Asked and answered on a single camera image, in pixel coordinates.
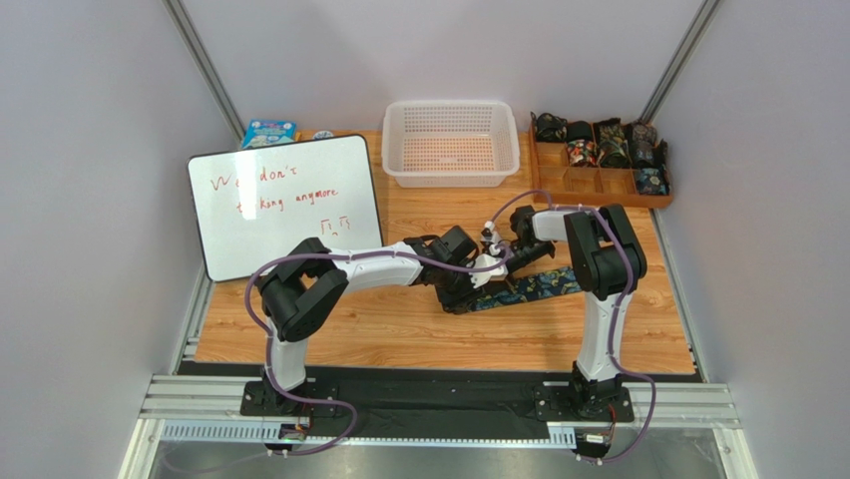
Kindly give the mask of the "dark blue floral necktie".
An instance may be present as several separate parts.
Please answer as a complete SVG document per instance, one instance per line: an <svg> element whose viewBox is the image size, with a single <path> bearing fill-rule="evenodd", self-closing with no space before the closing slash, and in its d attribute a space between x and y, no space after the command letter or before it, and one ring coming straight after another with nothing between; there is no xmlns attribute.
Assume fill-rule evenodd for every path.
<svg viewBox="0 0 850 479"><path fill-rule="evenodd" d="M514 279L475 299L468 312L479 312L581 292L570 266Z"/></svg>

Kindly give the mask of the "white plastic perforated basket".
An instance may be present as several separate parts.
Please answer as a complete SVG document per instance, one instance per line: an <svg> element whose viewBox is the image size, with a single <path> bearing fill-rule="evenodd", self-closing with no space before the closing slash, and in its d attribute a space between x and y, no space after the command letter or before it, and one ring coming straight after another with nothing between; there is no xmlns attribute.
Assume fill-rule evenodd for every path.
<svg viewBox="0 0 850 479"><path fill-rule="evenodd" d="M385 109L383 171L402 188L495 188L520 170L511 107L495 100L398 101Z"/></svg>

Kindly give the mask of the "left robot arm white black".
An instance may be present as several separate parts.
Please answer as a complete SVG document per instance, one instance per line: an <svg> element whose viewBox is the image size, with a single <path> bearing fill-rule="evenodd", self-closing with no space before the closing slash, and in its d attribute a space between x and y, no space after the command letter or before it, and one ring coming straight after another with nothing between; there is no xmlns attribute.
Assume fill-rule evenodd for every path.
<svg viewBox="0 0 850 479"><path fill-rule="evenodd" d="M477 289L505 273L504 259L481 254L458 230L432 240L406 239L373 249L334 249L318 238L259 268L246 290L257 291L262 313L251 318L266 334L264 375L285 397L306 379L308 339L346 294L390 285Z"/></svg>

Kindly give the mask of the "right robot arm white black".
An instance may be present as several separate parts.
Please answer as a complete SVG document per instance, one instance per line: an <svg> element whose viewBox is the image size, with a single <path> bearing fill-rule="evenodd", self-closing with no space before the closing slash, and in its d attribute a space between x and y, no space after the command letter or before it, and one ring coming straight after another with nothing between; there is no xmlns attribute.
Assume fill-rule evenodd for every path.
<svg viewBox="0 0 850 479"><path fill-rule="evenodd" d="M585 324L568 400L582 419L609 413L625 399L621 365L625 319L647 270L625 208L620 204L566 211L519 207L510 216L510 228L517 237L514 251L522 265L542 247L556 242L569 247L575 280L585 293Z"/></svg>

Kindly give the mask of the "wooden compartment tray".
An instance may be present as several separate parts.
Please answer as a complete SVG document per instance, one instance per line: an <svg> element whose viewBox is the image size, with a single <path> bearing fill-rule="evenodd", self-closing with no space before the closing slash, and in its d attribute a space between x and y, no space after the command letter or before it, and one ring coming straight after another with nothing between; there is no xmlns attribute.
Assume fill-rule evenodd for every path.
<svg viewBox="0 0 850 479"><path fill-rule="evenodd" d="M622 119L621 123L627 136L630 123ZM555 203L618 203L632 208L663 209L672 202L671 175L667 164L669 145L658 131L654 148L655 168L666 171L670 186L668 196L639 195L635 184L635 171L638 169L633 164L628 169L601 168L599 162L596 167L571 167L568 164L566 142L539 143L535 140L532 117L528 137L532 187L549 193Z"/></svg>

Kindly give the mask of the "rolled red floral tie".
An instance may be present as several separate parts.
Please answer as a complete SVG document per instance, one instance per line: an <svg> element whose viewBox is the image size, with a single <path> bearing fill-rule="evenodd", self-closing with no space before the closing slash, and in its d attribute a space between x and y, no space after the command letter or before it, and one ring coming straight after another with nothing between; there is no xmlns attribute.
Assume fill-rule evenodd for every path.
<svg viewBox="0 0 850 479"><path fill-rule="evenodd" d="M597 145L590 123L576 121L568 125L566 153L568 164L571 167L596 167L598 165Z"/></svg>

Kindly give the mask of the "rolled dark tie far left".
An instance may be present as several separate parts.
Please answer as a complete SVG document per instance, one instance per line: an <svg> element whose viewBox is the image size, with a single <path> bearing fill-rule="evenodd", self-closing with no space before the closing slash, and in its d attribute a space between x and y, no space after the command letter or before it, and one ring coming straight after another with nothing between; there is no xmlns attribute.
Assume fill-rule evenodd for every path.
<svg viewBox="0 0 850 479"><path fill-rule="evenodd" d="M569 131L569 121L551 113L532 113L535 140L539 143L564 143Z"/></svg>

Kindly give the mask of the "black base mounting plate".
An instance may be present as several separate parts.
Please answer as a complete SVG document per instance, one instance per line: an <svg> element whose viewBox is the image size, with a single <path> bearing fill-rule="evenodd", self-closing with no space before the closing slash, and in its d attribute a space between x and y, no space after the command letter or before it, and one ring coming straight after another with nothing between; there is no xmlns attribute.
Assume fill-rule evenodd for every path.
<svg viewBox="0 0 850 479"><path fill-rule="evenodd" d="M240 396L242 416L297 421L311 437L337 436L348 424L353 438L544 439L551 422L607 428L633 424L625 399L609 413L582 419L570 408L571 374L309 366L306 380L289 398L266 378L248 382Z"/></svg>

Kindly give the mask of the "rolled green dark tie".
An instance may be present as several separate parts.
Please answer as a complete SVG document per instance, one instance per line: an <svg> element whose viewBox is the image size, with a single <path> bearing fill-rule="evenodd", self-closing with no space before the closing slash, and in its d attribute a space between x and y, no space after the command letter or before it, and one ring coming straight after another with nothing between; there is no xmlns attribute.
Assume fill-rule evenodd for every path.
<svg viewBox="0 0 850 479"><path fill-rule="evenodd" d="M628 140L620 118L596 122L593 125L601 168L628 169L631 159Z"/></svg>

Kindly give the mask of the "rolled blue floral tie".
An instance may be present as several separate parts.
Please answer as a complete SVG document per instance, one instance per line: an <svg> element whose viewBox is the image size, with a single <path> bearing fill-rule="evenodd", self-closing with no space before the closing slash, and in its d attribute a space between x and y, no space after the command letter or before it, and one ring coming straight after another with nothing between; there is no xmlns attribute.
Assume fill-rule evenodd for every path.
<svg viewBox="0 0 850 479"><path fill-rule="evenodd" d="M636 190L642 196L668 196L669 181L664 169L642 168L635 171Z"/></svg>

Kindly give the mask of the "rolled grey dark tie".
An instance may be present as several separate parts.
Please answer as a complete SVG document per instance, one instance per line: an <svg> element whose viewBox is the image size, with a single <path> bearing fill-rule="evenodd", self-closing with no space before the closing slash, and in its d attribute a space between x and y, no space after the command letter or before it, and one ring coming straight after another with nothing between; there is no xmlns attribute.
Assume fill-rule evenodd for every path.
<svg viewBox="0 0 850 479"><path fill-rule="evenodd" d="M634 121L628 125L627 140L632 164L636 169L654 168L656 165L654 148L657 129L652 124Z"/></svg>

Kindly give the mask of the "small white round object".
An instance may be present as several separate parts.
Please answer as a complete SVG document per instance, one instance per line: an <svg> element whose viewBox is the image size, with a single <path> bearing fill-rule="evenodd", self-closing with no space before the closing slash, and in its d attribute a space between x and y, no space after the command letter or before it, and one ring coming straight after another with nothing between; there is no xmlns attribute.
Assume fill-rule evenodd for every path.
<svg viewBox="0 0 850 479"><path fill-rule="evenodd" d="M316 132L316 133L312 136L312 139L313 139L313 140L323 140L323 139L329 139L329 138L333 138L333 137L334 137L334 134L333 134L331 131L329 131L329 130L321 130L321 131L317 131L317 132Z"/></svg>

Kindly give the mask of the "whiteboard with red writing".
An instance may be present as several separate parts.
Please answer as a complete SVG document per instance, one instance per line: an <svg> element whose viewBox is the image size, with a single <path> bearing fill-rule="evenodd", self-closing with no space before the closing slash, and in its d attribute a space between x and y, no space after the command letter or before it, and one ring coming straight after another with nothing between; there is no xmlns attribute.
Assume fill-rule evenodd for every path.
<svg viewBox="0 0 850 479"><path fill-rule="evenodd" d="M383 245L360 135L195 156L187 168L212 281L248 277L308 238L332 248Z"/></svg>

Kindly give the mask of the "blue printed box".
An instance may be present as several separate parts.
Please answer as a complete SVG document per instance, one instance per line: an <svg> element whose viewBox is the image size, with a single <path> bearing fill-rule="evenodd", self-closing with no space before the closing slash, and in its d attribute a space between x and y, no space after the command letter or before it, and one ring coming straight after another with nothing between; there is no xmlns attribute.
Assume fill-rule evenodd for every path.
<svg viewBox="0 0 850 479"><path fill-rule="evenodd" d="M241 143L243 150L292 143L297 124L291 121L250 120Z"/></svg>

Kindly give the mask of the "aluminium rail frame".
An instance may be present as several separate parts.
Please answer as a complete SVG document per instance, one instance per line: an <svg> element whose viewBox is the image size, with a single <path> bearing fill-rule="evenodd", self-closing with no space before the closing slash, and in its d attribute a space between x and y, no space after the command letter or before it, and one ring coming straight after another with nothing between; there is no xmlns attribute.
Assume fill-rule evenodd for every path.
<svg viewBox="0 0 850 479"><path fill-rule="evenodd" d="M312 367L307 404L252 367L157 375L123 478L754 478L731 394L628 380L576 414L562 373Z"/></svg>

